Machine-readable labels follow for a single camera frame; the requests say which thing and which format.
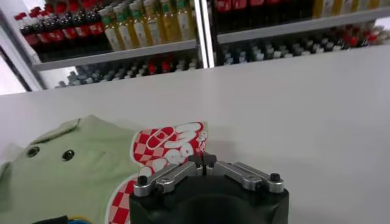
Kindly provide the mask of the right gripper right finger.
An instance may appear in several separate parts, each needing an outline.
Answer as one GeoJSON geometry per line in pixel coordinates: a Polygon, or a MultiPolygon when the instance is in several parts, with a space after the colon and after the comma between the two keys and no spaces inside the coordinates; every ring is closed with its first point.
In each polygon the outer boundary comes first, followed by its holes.
{"type": "Polygon", "coordinates": [[[241,162],[218,161],[215,155],[203,154],[203,164],[207,175],[228,177],[248,191],[265,188],[273,194],[284,191],[284,181],[278,173],[267,174],[241,162]]]}

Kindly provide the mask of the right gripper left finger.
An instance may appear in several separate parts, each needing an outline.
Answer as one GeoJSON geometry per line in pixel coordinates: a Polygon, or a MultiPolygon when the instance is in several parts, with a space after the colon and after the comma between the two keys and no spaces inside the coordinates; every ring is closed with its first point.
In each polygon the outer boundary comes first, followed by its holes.
{"type": "Polygon", "coordinates": [[[139,176],[133,186],[133,195],[136,197],[147,197],[154,191],[167,194],[172,192],[176,185],[185,178],[202,174],[202,157],[191,155],[189,160],[181,165],[170,164],[149,177],[145,175],[139,176]]]}

